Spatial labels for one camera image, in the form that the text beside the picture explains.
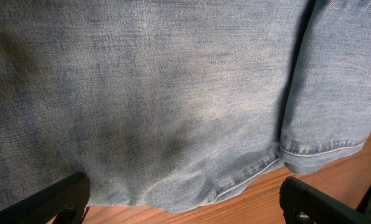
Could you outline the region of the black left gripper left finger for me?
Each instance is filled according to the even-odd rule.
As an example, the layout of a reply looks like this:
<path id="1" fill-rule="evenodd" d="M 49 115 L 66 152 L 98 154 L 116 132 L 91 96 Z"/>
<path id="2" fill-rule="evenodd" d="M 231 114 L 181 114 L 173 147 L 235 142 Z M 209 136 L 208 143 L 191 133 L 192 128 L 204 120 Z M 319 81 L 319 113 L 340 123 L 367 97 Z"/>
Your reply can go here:
<path id="1" fill-rule="evenodd" d="M 81 224 L 90 198 L 90 179 L 83 172 L 37 192 L 0 211 L 0 223 Z"/>

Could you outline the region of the light blue denim jeans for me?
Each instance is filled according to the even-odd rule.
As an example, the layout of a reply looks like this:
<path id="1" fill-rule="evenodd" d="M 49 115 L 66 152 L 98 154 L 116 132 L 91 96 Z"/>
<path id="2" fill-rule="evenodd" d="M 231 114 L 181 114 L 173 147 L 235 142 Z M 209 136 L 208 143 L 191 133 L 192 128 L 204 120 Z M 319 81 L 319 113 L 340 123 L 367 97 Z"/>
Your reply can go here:
<path id="1" fill-rule="evenodd" d="M 371 132 L 371 1 L 0 1 L 0 210 L 84 172 L 183 212 Z"/>

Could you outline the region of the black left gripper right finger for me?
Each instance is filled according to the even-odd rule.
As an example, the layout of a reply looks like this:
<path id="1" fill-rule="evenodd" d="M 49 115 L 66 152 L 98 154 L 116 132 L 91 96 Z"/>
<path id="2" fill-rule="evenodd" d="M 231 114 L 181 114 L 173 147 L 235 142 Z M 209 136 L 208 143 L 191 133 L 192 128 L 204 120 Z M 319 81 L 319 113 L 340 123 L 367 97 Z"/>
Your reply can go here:
<path id="1" fill-rule="evenodd" d="M 368 215 L 348 207 L 295 177 L 287 177 L 279 190 L 286 224 L 371 224 Z"/>

